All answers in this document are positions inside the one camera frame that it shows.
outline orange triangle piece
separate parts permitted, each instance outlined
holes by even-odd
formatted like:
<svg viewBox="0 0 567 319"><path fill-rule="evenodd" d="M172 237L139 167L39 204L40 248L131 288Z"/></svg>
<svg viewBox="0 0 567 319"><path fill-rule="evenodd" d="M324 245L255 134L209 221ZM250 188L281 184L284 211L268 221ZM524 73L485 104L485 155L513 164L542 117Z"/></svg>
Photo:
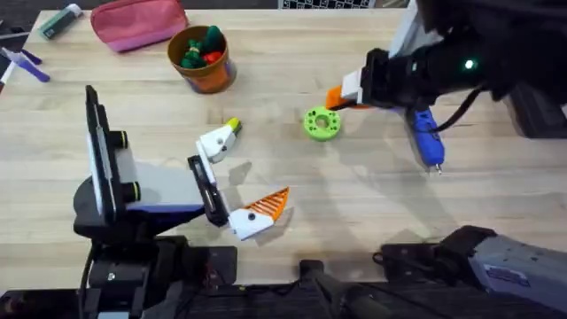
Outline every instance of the orange triangle piece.
<svg viewBox="0 0 567 319"><path fill-rule="evenodd" d="M267 195L265 198L257 200L245 209L251 210L258 214L265 214L275 221L280 217L285 208L285 203L287 202L287 196L290 193L290 188L286 187L281 191L277 191L271 195Z"/></svg>
<svg viewBox="0 0 567 319"><path fill-rule="evenodd" d="M334 87L330 90L327 91L327 99L325 100L325 108L327 110L333 110L333 108L335 108L336 106L342 105L346 102L348 102L348 100L342 98L340 96L340 92L343 89L342 85L339 85L337 87ZM368 109L370 108L370 106L368 105L353 105L353 106L349 106L349 108L354 108L354 109Z"/></svg>

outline pink pouch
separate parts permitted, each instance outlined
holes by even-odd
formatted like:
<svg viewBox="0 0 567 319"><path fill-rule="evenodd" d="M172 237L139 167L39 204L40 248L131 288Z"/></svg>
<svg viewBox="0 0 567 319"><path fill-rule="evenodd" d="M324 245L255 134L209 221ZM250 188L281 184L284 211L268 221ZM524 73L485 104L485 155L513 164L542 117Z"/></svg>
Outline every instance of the pink pouch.
<svg viewBox="0 0 567 319"><path fill-rule="evenodd" d="M188 25L178 0L119 0L92 11L90 24L117 52L166 40Z"/></svg>

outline pen holder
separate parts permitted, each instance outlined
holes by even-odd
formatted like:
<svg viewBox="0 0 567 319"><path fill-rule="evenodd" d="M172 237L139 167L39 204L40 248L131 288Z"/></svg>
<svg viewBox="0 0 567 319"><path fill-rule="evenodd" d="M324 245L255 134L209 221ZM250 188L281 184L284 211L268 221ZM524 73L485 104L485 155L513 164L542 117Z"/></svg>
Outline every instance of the pen holder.
<svg viewBox="0 0 567 319"><path fill-rule="evenodd" d="M205 39L208 26L188 27L175 35L167 46L167 56L175 70L191 85L197 93L216 93L225 90L234 81L236 69L229 58L229 46L222 35L222 56L201 68L181 67L181 60L187 50L189 40L202 42Z"/></svg>

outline purple marker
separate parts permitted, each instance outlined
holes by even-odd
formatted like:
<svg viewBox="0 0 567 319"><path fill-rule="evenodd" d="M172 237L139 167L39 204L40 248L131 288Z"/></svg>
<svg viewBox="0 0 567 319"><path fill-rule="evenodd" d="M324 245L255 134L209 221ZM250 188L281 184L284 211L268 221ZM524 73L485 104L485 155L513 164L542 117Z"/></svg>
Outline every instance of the purple marker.
<svg viewBox="0 0 567 319"><path fill-rule="evenodd" d="M50 77L43 73L40 69L35 67L34 63L30 62L25 55L22 53L12 52L6 48L2 48L2 55L7 57L11 62L15 63L17 66L23 68L24 70L31 73L33 76L37 78L37 80L41 82L49 82ZM34 62L38 62L39 58L34 57Z"/></svg>

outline green ring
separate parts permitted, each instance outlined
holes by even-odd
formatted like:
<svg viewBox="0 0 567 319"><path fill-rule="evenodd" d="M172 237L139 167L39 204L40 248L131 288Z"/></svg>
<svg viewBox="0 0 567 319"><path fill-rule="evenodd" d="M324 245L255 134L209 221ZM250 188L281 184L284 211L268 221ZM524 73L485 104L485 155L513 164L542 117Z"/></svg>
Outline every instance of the green ring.
<svg viewBox="0 0 567 319"><path fill-rule="evenodd" d="M326 127L322 128L317 125L317 121L321 120L326 122ZM340 131L340 117L337 112L327 110L324 106L317 106L305 113L303 129L309 137L316 141L329 141Z"/></svg>

